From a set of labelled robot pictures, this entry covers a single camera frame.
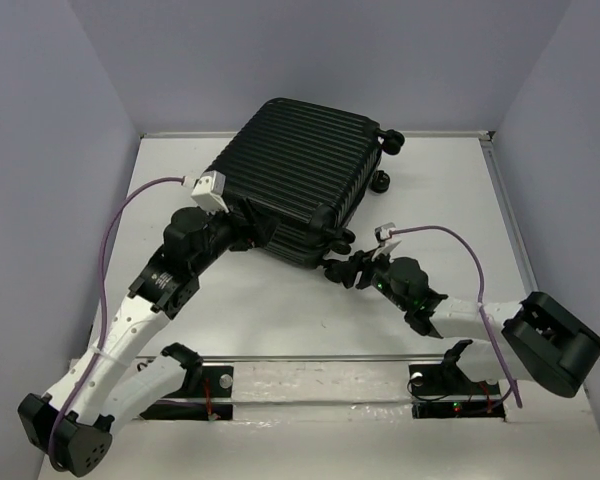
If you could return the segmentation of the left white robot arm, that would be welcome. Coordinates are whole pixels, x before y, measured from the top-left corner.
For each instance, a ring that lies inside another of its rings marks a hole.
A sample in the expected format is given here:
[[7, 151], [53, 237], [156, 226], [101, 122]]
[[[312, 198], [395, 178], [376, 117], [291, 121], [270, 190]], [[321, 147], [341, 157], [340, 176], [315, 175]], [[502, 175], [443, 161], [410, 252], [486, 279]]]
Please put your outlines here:
[[44, 394], [28, 394], [17, 412], [29, 441], [58, 472], [93, 471], [114, 436], [162, 397], [189, 395], [201, 383], [202, 357], [181, 343], [132, 377], [124, 375], [144, 346], [176, 318], [200, 288], [201, 275], [225, 252], [265, 247], [278, 221], [243, 199], [237, 209], [177, 210], [163, 243], [134, 280], [98, 339]]

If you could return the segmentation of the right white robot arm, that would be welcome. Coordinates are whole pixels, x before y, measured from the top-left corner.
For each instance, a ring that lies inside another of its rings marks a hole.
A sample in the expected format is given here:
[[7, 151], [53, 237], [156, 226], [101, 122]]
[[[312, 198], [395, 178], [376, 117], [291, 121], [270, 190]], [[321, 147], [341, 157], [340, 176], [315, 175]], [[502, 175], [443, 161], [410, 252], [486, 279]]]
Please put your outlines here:
[[600, 336], [544, 292], [509, 302], [461, 300], [431, 288], [417, 260], [386, 253], [358, 251], [324, 269], [345, 288], [376, 289], [417, 334], [454, 340], [440, 368], [453, 392], [513, 379], [572, 398], [600, 358]]

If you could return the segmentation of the black hard-shell suitcase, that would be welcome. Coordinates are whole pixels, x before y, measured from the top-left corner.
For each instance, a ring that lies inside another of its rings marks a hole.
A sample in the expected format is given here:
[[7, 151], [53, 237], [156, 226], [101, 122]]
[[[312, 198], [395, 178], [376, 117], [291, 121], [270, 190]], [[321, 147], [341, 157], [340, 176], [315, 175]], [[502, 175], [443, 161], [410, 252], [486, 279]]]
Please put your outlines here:
[[366, 116], [300, 100], [265, 102], [209, 165], [224, 175], [228, 206], [242, 198], [278, 219], [266, 251], [315, 269], [329, 253], [348, 254], [348, 224], [367, 191], [384, 193], [383, 155], [402, 133]]

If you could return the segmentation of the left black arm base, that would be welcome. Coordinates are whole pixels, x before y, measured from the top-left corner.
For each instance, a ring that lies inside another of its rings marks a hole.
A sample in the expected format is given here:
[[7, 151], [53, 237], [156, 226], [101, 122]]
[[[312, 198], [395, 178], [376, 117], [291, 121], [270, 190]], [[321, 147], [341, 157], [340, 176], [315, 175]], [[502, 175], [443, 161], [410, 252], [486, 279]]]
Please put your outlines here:
[[159, 399], [139, 414], [143, 420], [231, 421], [234, 414], [232, 392], [234, 367], [205, 364], [198, 377]]

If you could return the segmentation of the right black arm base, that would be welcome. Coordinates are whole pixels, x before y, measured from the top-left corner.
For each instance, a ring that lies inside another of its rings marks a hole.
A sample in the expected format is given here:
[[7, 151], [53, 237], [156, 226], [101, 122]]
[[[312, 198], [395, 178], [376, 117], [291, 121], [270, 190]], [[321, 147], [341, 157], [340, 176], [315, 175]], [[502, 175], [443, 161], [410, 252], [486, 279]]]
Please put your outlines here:
[[498, 384], [472, 382], [458, 369], [442, 364], [410, 365], [407, 392], [417, 420], [506, 418]]

